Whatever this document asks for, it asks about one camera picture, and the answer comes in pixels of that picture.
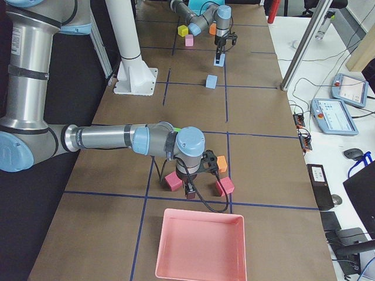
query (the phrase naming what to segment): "toy block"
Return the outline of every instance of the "toy block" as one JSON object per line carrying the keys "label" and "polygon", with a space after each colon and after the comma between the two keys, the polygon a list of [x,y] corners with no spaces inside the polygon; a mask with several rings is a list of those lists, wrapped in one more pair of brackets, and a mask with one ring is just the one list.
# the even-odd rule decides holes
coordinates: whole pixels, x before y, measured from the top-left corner
{"label": "toy block", "polygon": [[178,35],[181,36],[181,37],[185,37],[186,35],[189,34],[189,29],[186,25],[180,25],[178,28],[177,28],[177,32],[178,32]]}
{"label": "toy block", "polygon": [[165,176],[165,181],[171,191],[176,191],[180,187],[182,187],[182,181],[178,178],[176,172],[170,173],[169,175]]}
{"label": "toy block", "polygon": [[224,61],[225,61],[225,54],[221,54],[220,55],[220,61],[219,63],[216,63],[216,57],[213,59],[213,65],[214,66],[221,66],[223,67],[224,66]]}
{"label": "toy block", "polygon": [[217,157],[217,165],[219,166],[219,173],[225,173],[228,169],[227,161],[225,160],[225,156],[221,155]]}
{"label": "toy block", "polygon": [[217,76],[215,75],[208,75],[206,80],[206,88],[215,89],[217,82]]}
{"label": "toy block", "polygon": [[[225,178],[221,179],[220,181],[221,181],[221,184],[223,185],[225,191],[227,192],[227,194],[230,194],[234,191],[234,185],[232,183],[232,180],[229,177],[225,177]],[[221,185],[218,181],[216,182],[216,189],[219,192],[220,196],[225,196],[225,193],[224,193],[223,189],[221,188]]]}
{"label": "toy block", "polygon": [[211,35],[216,34],[216,23],[213,23],[213,24],[210,25],[209,32],[210,32]]}
{"label": "toy block", "polygon": [[185,46],[186,47],[191,47],[194,45],[194,37],[192,34],[187,34],[185,36]]}

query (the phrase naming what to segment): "white table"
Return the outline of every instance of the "white table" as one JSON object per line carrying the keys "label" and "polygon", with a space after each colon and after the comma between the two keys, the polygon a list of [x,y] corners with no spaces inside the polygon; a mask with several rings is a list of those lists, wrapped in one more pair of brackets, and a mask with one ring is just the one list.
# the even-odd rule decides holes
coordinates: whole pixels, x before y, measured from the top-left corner
{"label": "white table", "polygon": [[[298,42],[305,32],[309,20],[310,19],[306,18],[276,17],[274,23],[269,25],[272,41],[279,60],[279,67],[283,76],[287,72],[290,64],[290,61],[285,60],[291,60],[293,58]],[[313,39],[311,41],[304,60],[325,59],[344,50],[346,50],[346,46],[342,42],[335,28],[331,25],[323,40],[318,41]],[[305,80],[300,80],[299,82],[298,80],[304,77],[316,85],[329,85],[332,83],[336,72],[338,72],[338,68],[342,61],[345,60],[348,55],[349,52],[345,51],[343,52],[343,56],[340,54],[339,56],[324,61],[303,61],[289,86],[288,98],[300,105],[304,111],[308,110],[307,105],[292,96],[295,86],[294,94],[308,104],[311,103],[311,100],[314,97],[330,98],[329,87],[318,88]],[[363,78],[361,73],[349,72],[345,67],[345,64],[343,64],[339,72],[353,77]],[[374,96],[371,89],[369,90],[368,95]],[[359,116],[368,113],[351,106],[348,106],[348,109],[352,116]],[[365,109],[375,111],[375,100],[367,99]],[[359,148],[363,152],[371,151],[372,153],[375,153],[375,115],[354,119],[359,130],[357,136],[326,135],[321,132],[314,120],[309,121],[309,116],[308,113],[305,114],[305,122],[306,128],[310,130],[312,135],[313,151],[308,152],[305,155],[306,164],[323,165],[331,194],[337,194],[342,198],[343,203],[331,210],[336,213],[342,229],[360,227],[364,232],[367,232],[353,208],[343,186],[343,182],[347,179],[347,171],[355,164],[355,162],[346,159],[342,152],[350,148]],[[355,174],[362,167],[363,165],[360,164],[358,167],[354,168],[351,175]],[[335,267],[337,279],[339,281],[344,280],[343,272],[341,271],[339,264],[333,262],[333,265]],[[375,271],[375,264],[373,263],[368,270]],[[358,276],[352,276],[352,280],[356,280],[357,277]]]}

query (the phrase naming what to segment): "computer mouse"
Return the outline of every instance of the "computer mouse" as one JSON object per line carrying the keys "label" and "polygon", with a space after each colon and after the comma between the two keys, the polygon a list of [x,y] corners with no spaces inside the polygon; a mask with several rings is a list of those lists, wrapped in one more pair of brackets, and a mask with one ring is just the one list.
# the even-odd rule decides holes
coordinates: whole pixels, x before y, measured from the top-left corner
{"label": "computer mouse", "polygon": [[361,160],[363,156],[363,151],[359,148],[351,148],[343,152],[344,156],[348,159],[353,159],[354,161]]}

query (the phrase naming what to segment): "pink bin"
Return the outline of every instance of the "pink bin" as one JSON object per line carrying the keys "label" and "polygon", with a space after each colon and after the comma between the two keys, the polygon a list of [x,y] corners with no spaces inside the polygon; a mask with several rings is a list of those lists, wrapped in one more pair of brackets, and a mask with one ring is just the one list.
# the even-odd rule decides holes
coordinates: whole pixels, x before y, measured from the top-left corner
{"label": "pink bin", "polygon": [[166,209],[155,275],[187,281],[246,281],[243,216]]}

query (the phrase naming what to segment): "light blue joint cap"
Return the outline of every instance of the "light blue joint cap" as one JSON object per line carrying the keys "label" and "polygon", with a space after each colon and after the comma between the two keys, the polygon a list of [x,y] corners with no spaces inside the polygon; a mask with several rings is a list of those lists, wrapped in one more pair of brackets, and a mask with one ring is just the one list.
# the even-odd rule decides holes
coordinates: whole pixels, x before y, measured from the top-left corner
{"label": "light blue joint cap", "polygon": [[44,0],[5,0],[6,3],[18,8],[30,8]]}
{"label": "light blue joint cap", "polygon": [[33,153],[22,140],[11,133],[0,132],[0,170],[19,172],[33,164]]}
{"label": "light blue joint cap", "polygon": [[222,5],[217,8],[217,15],[222,19],[230,19],[231,8],[227,5]]}
{"label": "light blue joint cap", "polygon": [[197,35],[200,35],[200,33],[202,32],[199,28],[198,25],[196,25],[195,23],[190,23],[187,28],[189,28],[191,34],[193,36],[197,36]]}
{"label": "light blue joint cap", "polygon": [[147,155],[150,148],[150,130],[148,127],[139,127],[133,136],[132,149],[135,153]]}
{"label": "light blue joint cap", "polygon": [[67,35],[89,35],[91,33],[91,24],[62,26],[59,33]]}
{"label": "light blue joint cap", "polygon": [[200,129],[185,127],[177,134],[176,143],[183,154],[190,157],[198,157],[204,152],[206,140]]}

